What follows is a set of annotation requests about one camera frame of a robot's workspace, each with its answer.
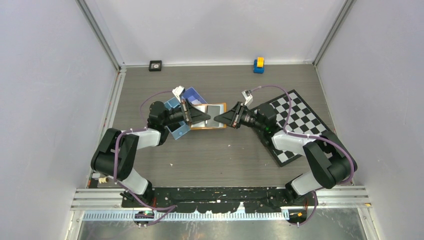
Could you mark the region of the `orange leather card holder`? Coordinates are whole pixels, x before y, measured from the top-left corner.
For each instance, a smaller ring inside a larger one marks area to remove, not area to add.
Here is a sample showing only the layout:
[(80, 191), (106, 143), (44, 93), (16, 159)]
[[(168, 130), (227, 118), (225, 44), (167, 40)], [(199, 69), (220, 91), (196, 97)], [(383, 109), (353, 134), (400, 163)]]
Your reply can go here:
[(220, 123), (214, 120), (214, 117), (223, 114), (227, 110), (227, 104), (215, 103), (215, 104), (195, 104), (198, 110), (210, 115), (210, 119), (197, 122), (190, 125), (190, 130), (212, 130), (212, 129), (225, 129), (226, 124)]

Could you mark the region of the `grey credit card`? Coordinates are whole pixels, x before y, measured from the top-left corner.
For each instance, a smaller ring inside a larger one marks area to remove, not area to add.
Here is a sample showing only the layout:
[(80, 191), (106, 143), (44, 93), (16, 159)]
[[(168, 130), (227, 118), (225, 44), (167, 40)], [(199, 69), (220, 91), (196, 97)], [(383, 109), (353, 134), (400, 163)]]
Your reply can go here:
[(206, 106), (206, 113), (211, 116), (211, 118), (207, 121), (207, 128), (221, 128), (223, 126), (222, 123), (214, 121), (214, 117), (222, 113), (221, 110), (222, 105), (220, 104), (209, 104)]

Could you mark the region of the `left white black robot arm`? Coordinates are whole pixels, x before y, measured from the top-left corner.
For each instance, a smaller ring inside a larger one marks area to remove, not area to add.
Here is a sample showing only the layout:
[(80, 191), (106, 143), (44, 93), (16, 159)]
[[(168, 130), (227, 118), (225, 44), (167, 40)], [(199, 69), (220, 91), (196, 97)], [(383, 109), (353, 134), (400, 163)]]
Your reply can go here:
[(106, 130), (93, 154), (90, 167), (93, 171), (122, 184), (134, 193), (136, 203), (141, 207), (148, 207), (154, 199), (153, 186), (134, 169), (137, 150), (163, 145), (170, 133), (169, 125), (179, 122), (195, 124), (210, 118), (209, 114), (184, 99), (178, 107), (170, 109), (163, 102), (155, 101), (149, 107), (146, 128), (126, 131), (116, 128)]

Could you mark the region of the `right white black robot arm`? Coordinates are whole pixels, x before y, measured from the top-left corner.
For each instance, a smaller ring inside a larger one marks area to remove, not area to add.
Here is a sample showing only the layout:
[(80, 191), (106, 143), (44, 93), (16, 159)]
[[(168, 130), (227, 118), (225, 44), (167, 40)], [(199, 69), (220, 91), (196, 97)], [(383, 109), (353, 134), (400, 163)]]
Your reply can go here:
[(285, 198), (291, 205), (299, 205), (310, 192), (350, 181), (356, 171), (355, 161), (333, 132), (309, 135), (285, 130), (278, 125), (277, 114), (268, 103), (251, 110), (237, 102), (214, 120), (234, 129), (255, 129), (269, 147), (306, 157), (310, 170), (285, 184)]

